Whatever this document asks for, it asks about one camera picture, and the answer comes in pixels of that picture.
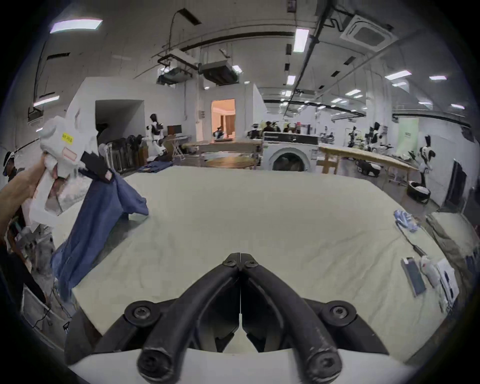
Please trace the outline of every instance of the ceiling vent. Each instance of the ceiling vent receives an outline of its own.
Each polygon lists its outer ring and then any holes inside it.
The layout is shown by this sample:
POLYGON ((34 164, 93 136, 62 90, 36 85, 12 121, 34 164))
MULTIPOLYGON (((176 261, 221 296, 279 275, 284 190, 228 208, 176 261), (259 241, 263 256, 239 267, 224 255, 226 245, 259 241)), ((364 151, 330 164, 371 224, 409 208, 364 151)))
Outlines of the ceiling vent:
POLYGON ((204 64, 200 66, 198 73, 217 85, 235 84, 239 80, 227 60, 204 64))
POLYGON ((352 17, 340 38, 375 52, 397 40, 385 28, 358 15, 352 17))

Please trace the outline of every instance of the crumpled cloth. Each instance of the crumpled cloth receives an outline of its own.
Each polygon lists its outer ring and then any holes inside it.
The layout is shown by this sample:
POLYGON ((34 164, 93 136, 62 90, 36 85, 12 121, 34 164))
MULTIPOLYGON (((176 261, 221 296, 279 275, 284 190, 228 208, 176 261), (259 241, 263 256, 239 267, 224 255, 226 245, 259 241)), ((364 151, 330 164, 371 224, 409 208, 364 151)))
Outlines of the crumpled cloth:
POLYGON ((90 184, 70 235, 51 259, 63 300, 90 272, 118 219, 133 213, 148 215, 146 199, 118 173, 110 184, 100 180, 90 184))
POLYGON ((152 161, 143 167, 138 168, 137 172, 150 172, 157 173, 168 167, 171 167, 173 163, 171 161, 152 161))

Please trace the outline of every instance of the pipe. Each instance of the pipe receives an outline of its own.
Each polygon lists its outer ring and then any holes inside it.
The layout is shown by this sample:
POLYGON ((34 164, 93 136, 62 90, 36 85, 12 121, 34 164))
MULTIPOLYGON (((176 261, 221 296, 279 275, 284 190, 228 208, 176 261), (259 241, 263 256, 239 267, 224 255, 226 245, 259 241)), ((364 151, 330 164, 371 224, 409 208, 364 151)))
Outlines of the pipe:
POLYGON ((325 9, 324 9, 324 11, 322 13, 322 16, 320 17, 320 20, 318 22, 317 31, 315 32, 315 35, 310 39, 310 45, 308 46, 307 55, 305 56, 305 60, 303 61, 302 69, 301 69, 300 74, 297 78, 295 86, 293 87, 292 95, 290 96, 290 100, 287 103, 287 108, 285 109, 285 113, 284 113, 283 116, 285 116, 287 114, 288 106, 292 102, 293 97, 295 96, 295 91, 297 90, 297 88, 300 84, 300 80, 302 79, 303 74, 305 73, 305 70, 307 69, 307 65, 308 65, 308 62, 310 61, 310 57, 312 56, 313 49, 315 48, 315 45, 318 44, 318 36, 320 36, 320 33, 321 33, 322 29, 324 28, 325 21, 326 21, 328 15, 332 11, 332 7, 333 7, 332 0, 327 0, 326 3, 327 4, 325 6, 325 9))

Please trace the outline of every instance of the cable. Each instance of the cable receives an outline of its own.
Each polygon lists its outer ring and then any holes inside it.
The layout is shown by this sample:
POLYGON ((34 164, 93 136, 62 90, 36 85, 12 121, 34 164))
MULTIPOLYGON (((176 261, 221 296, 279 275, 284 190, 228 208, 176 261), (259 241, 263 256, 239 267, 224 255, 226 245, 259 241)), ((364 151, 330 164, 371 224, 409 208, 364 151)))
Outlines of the cable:
MULTIPOLYGON (((51 300, 51 296, 52 296, 52 292, 53 292, 53 287, 52 287, 52 290, 50 291, 50 294, 48 296, 48 300, 50 301, 51 300)), ((35 328, 36 325, 38 324, 38 322, 42 321, 43 319, 46 318, 46 316, 48 315, 48 313, 52 310, 52 303, 50 302, 50 307, 48 309, 48 311, 43 315, 43 317, 41 319, 38 319, 35 324, 33 324, 32 328, 35 328)))

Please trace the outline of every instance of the doorway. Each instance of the doorway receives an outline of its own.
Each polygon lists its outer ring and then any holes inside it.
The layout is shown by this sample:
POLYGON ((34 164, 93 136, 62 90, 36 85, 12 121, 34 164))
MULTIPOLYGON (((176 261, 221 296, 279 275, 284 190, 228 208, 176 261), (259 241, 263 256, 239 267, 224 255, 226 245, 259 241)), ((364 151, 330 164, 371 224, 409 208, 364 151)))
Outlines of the doorway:
POLYGON ((212 101, 212 133, 223 127, 226 138, 235 138, 235 99, 212 101))

